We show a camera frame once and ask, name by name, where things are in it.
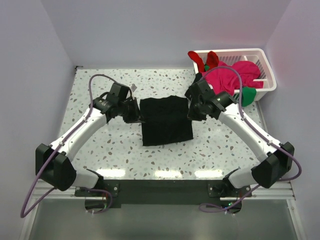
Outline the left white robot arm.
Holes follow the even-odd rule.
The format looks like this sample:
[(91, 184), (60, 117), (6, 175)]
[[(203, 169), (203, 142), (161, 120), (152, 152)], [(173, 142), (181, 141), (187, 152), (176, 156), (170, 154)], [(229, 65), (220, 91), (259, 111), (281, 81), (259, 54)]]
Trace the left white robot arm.
[(99, 196), (106, 189), (103, 176), (90, 169), (76, 170), (72, 161), (92, 135), (118, 116), (127, 124), (143, 122), (135, 97), (112, 101), (96, 98), (65, 134), (49, 145), (42, 143), (36, 148), (36, 177), (60, 191), (79, 187), (92, 196)]

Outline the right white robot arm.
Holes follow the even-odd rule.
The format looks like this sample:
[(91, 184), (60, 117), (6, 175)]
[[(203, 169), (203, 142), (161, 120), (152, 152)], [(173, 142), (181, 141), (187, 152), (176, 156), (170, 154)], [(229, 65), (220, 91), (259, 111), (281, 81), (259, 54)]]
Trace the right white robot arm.
[(191, 120), (202, 121), (210, 116), (220, 121), (240, 137), (259, 161), (253, 167), (234, 169), (223, 178), (222, 189), (227, 196), (233, 197), (241, 188), (252, 184), (268, 189), (282, 181), (292, 167), (295, 148), (290, 142), (281, 143), (268, 135), (226, 92), (195, 95), (187, 91), (185, 96), (189, 101), (187, 116)]

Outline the black t-shirt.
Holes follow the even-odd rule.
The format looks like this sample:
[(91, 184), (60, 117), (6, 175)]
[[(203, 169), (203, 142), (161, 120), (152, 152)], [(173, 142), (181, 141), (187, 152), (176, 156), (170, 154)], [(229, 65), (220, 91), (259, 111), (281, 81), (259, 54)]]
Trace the black t-shirt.
[(193, 139), (192, 121), (187, 118), (188, 100), (170, 95), (140, 101), (142, 144), (146, 147), (185, 142)]

